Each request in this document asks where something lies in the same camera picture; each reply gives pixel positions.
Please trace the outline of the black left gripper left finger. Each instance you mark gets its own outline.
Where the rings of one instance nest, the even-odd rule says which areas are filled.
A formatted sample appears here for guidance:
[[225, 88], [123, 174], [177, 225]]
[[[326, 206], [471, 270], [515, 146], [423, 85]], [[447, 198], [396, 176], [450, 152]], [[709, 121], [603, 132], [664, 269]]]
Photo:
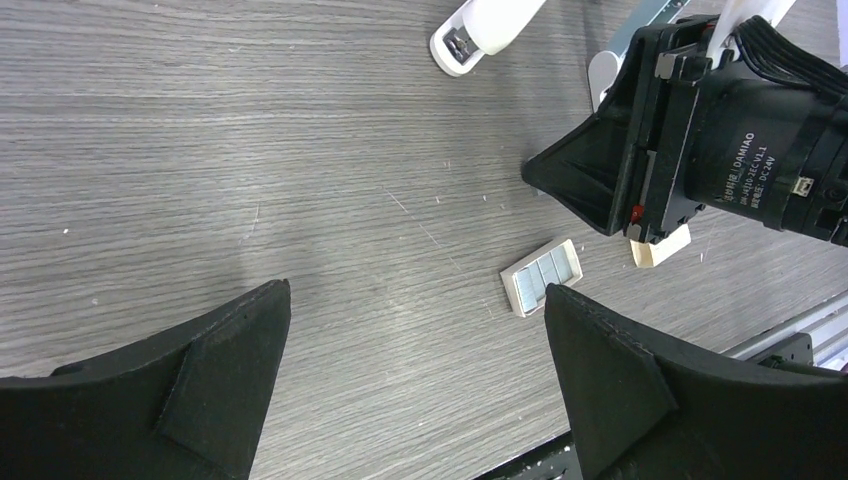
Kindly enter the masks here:
[[246, 479], [291, 322], [269, 281], [121, 348], [1, 381], [5, 479]]

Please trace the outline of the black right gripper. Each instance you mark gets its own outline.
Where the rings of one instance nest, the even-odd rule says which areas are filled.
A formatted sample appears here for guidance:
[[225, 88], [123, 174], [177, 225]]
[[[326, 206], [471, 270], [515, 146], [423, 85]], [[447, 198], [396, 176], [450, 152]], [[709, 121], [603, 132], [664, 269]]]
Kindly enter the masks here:
[[686, 193], [699, 83], [718, 17], [695, 15], [642, 27], [598, 110], [521, 167], [598, 232], [657, 244], [706, 205]]

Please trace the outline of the grey staple box tray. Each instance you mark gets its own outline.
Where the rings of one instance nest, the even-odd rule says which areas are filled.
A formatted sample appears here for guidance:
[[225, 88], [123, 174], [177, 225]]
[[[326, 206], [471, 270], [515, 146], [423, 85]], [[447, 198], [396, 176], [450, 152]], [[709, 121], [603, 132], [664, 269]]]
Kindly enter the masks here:
[[549, 284], [573, 287], [583, 278], [571, 239], [557, 237], [500, 272], [512, 312], [526, 318], [542, 310]]

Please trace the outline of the white playing card box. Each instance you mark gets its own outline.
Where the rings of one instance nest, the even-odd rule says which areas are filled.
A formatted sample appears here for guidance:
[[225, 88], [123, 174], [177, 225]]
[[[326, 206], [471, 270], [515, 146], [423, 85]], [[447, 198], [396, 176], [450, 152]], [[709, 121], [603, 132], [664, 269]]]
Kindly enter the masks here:
[[689, 226], [684, 224], [660, 242], [640, 243], [630, 241], [631, 252], [637, 268], [654, 268], [691, 243]]

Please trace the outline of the small blue grey stapler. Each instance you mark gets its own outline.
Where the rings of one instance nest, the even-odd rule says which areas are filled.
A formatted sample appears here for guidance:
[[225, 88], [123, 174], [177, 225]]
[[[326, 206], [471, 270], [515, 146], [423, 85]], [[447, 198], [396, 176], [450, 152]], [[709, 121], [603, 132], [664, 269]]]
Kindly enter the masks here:
[[626, 58], [634, 33], [648, 25], [673, 23], [689, 0], [643, 0], [622, 26], [595, 54], [587, 67], [592, 110], [597, 111], [615, 82]]

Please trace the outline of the white stapler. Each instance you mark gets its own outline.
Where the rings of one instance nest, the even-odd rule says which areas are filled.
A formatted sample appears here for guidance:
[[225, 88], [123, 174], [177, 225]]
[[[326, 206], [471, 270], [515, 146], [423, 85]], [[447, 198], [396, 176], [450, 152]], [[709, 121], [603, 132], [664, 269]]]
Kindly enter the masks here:
[[469, 73], [485, 56], [506, 48], [545, 0], [468, 0], [429, 39], [435, 63], [449, 76]]

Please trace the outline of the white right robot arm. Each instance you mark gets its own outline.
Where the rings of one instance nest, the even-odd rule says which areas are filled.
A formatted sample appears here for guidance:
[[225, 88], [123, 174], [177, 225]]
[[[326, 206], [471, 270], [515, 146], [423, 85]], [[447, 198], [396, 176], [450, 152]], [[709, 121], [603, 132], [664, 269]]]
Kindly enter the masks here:
[[847, 242], [847, 76], [731, 1], [636, 30], [611, 86], [523, 180], [596, 231], [657, 244], [713, 207]]

